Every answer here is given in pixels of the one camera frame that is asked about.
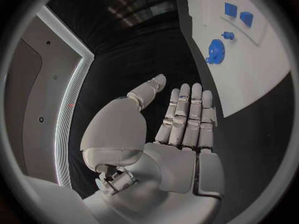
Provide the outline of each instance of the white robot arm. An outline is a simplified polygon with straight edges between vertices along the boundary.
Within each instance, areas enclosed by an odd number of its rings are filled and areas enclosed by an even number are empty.
[[[84,161],[100,174],[96,182],[104,194],[155,179],[160,191],[222,198],[223,169],[212,152],[216,112],[212,93],[202,92],[199,83],[192,86],[191,101],[188,84],[172,91],[155,142],[145,144],[147,127],[140,111],[165,84],[165,76],[158,75],[103,107],[82,138]],[[154,174],[150,167],[156,167]]]

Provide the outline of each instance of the metal mechanism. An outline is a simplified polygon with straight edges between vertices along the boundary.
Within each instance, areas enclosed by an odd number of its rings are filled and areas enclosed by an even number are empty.
[[[140,110],[165,84],[165,76],[158,75],[127,97],[108,103],[93,118],[81,142],[86,165],[99,173],[100,198],[138,223],[148,223],[157,212],[168,218],[171,206],[180,202],[200,208],[215,199],[210,204],[212,213],[224,195],[221,161],[212,152],[217,126],[212,93],[203,92],[199,83],[191,90],[188,84],[172,90],[155,141],[145,144],[146,123]],[[180,218],[188,213],[180,212]]]

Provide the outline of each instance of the white panel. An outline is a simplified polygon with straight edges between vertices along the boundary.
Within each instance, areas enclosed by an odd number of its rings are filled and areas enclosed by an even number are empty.
[[[225,2],[238,7],[236,18],[225,15]],[[224,61],[208,64],[224,117],[264,96],[289,72],[289,60],[279,36],[250,0],[188,0],[188,5],[192,37],[203,56],[209,56],[213,39],[222,40],[225,46]],[[253,13],[251,28],[239,18],[242,11]],[[208,22],[202,21],[205,14],[209,14]],[[221,36],[224,31],[233,32],[235,39],[225,40]]]

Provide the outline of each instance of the black floor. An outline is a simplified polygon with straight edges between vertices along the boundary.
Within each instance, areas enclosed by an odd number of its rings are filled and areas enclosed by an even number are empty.
[[[143,113],[147,141],[153,140],[160,126],[171,89],[184,82],[202,82],[204,88],[211,89],[221,111],[213,80],[190,40],[190,21],[183,33],[180,31],[175,0],[52,0],[49,6],[96,55],[75,107],[69,139],[72,186],[83,198],[97,188],[96,176],[85,166],[79,151],[81,138],[89,121],[112,99],[159,73],[166,75],[165,90]],[[240,112],[225,119],[219,112],[214,146],[224,165],[226,196],[216,224],[226,223],[243,211],[270,182],[288,144],[293,108],[288,75]]]

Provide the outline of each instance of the blue gear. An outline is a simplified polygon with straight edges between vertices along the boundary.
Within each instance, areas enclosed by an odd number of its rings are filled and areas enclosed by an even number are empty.
[[[206,62],[209,64],[220,64],[225,56],[224,44],[219,39],[212,40],[209,46],[209,57]]]

